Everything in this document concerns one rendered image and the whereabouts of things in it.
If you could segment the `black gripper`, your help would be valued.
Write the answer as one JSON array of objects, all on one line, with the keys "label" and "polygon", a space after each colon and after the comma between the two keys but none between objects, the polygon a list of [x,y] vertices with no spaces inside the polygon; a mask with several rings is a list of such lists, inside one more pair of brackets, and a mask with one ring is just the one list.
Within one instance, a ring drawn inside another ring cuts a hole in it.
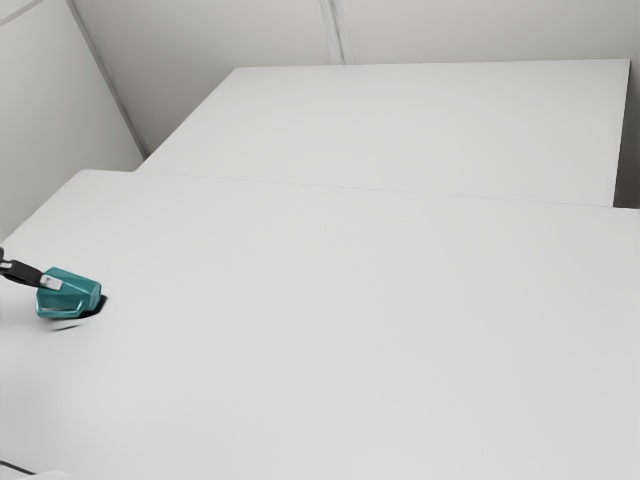
[{"label": "black gripper", "polygon": [[5,259],[4,248],[0,247],[0,276],[17,284],[59,291],[63,281],[44,274],[40,270],[17,260]]}]

